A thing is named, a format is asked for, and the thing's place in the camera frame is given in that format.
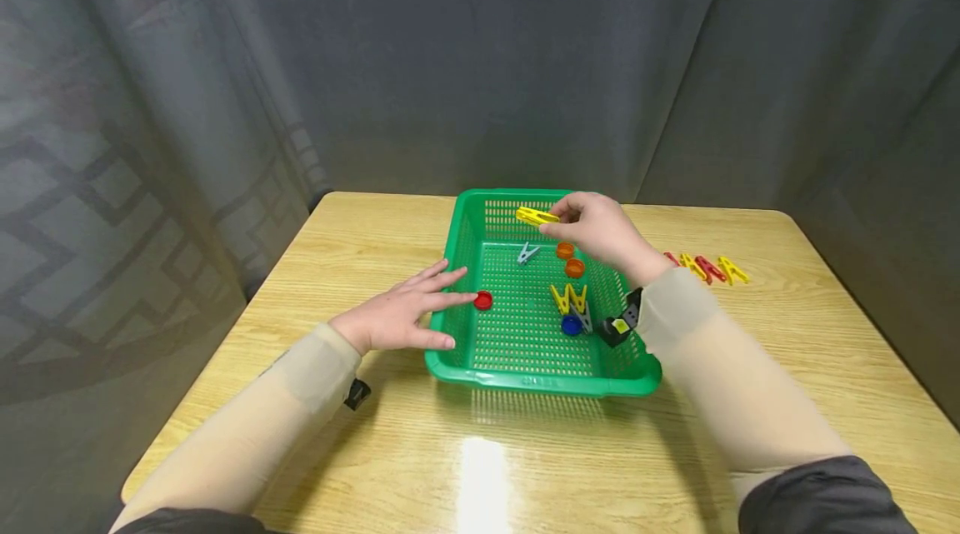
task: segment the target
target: gray curtain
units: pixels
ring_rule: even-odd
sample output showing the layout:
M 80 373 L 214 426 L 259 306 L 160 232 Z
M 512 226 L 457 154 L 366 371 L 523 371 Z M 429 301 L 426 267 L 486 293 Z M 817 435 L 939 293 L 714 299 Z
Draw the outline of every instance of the gray curtain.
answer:
M 958 419 L 958 41 L 958 0 L 0 0 L 0 529 L 106 527 L 331 187 L 781 208 Z

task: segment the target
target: hand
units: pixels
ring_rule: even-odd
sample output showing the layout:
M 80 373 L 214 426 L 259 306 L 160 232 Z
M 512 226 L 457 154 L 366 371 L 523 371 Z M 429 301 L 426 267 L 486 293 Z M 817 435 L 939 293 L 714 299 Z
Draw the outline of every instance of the hand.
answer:
M 622 273 L 635 287 L 645 287 L 673 262 L 655 249 L 623 207 L 595 192 L 571 192 L 550 208 L 560 223 L 543 224 L 539 231 L 550 238 L 568 240 L 590 257 Z
M 475 292 L 441 292 L 467 273 L 465 267 L 444 272 L 447 264 L 444 258 L 410 280 L 341 313 L 330 320 L 330 327 L 340 332 L 360 356 L 372 349 L 453 349 L 452 337 L 419 326 L 425 313 L 472 302 L 478 296 Z

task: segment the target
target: red clothespin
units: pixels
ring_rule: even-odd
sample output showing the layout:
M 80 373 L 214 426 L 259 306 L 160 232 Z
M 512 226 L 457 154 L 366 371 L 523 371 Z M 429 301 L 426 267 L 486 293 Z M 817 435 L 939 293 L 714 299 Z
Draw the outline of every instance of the red clothespin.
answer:
M 714 265 L 713 263 L 710 263 L 710 261 L 709 261 L 706 257 L 704 257 L 703 255 L 698 255 L 698 256 L 696 256 L 696 258 L 694 258 L 693 261 L 695 261 L 695 262 L 697 263 L 697 265 L 699 265 L 700 268 L 703 269 L 703 270 L 707 273 L 707 283 L 710 283 L 709 277 L 710 277 L 710 275 L 712 275 L 712 274 L 713 274 L 713 275 L 716 277 L 716 279 L 718 279 L 720 282 L 726 282 L 726 281 L 727 281 L 727 276 L 725 276 L 724 273 L 722 273 L 722 271 L 720 271 L 720 269 L 719 269 L 718 267 L 716 267 L 716 265 Z

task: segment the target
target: wooden table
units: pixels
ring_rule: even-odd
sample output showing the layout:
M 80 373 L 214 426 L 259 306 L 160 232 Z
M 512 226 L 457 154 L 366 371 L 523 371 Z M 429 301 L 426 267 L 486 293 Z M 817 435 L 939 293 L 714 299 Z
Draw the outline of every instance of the wooden table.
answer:
M 322 200 L 124 488 L 317 321 L 442 256 L 453 198 Z M 920 532 L 960 532 L 960 436 L 793 220 L 780 212 L 629 206 L 657 248 L 727 255 L 752 281 L 712 287 L 890 485 Z M 340 410 L 257 510 L 314 532 L 736 532 L 718 456 L 664 382 L 588 400 L 436 382 L 417 351 L 374 352 L 373 396 Z

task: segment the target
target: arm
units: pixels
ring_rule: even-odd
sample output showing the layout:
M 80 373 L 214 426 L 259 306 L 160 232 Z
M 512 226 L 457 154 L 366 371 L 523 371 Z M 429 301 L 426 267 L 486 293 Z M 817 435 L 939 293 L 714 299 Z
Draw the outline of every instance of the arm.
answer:
M 252 512 L 290 451 L 346 399 L 367 351 L 453 348 L 451 337 L 418 326 L 425 312 L 476 296 L 440 292 L 467 273 L 446 267 L 438 262 L 299 340 L 160 464 L 110 532 L 164 507 Z
M 637 332 L 712 433 L 740 502 L 778 473 L 850 454 L 788 373 L 689 270 L 646 242 L 617 202 L 575 192 L 551 212 L 561 223 L 541 226 L 545 235 L 571 240 L 644 288 Z

